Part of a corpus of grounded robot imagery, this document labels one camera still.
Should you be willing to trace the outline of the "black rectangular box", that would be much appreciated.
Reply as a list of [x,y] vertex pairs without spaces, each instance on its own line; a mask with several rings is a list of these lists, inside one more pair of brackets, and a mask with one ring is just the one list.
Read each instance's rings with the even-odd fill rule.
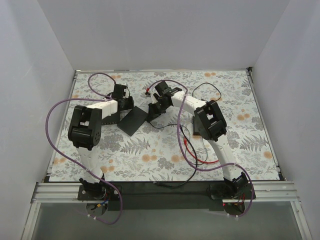
[[148,113],[135,106],[118,124],[117,127],[132,137],[146,121]]

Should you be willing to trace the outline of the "black network switch with ports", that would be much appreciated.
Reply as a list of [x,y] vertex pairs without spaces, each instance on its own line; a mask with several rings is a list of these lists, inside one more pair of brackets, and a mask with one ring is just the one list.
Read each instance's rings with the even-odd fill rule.
[[122,120],[121,113],[121,111],[118,111],[116,113],[111,114],[110,116],[106,116],[102,119],[101,125],[117,125]]

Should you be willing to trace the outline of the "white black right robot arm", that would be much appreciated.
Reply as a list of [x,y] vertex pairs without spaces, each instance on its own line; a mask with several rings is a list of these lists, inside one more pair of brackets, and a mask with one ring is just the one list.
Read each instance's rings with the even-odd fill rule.
[[[152,99],[152,103],[148,105],[146,121],[151,122],[160,115],[165,114],[169,107],[179,108],[176,127],[177,140],[186,162],[193,169],[200,172],[211,172],[222,169],[223,179],[230,189],[231,196],[241,196],[251,179],[246,170],[237,164],[227,138],[227,122],[218,103],[212,100],[199,100],[188,95],[188,88],[175,80],[172,80],[172,82],[180,85],[180,88],[171,88],[167,85],[167,82],[167,79],[158,80],[146,89],[146,92],[150,94]],[[182,132],[181,113],[183,110],[193,115],[198,126],[197,131],[212,146],[220,162],[219,166],[206,169],[199,168],[192,164],[183,152],[180,138],[180,133]]]

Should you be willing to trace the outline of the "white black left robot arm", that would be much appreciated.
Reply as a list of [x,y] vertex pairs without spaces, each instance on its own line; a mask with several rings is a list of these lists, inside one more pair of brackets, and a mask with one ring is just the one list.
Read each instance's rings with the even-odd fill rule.
[[95,149],[101,140],[102,126],[118,124],[121,112],[134,107],[133,97],[126,85],[115,84],[113,92],[107,97],[106,101],[75,106],[68,130],[68,139],[76,147],[80,163],[85,167],[84,176],[79,181],[84,191],[96,199],[101,199],[106,192],[106,187],[99,180],[104,174],[98,167]]

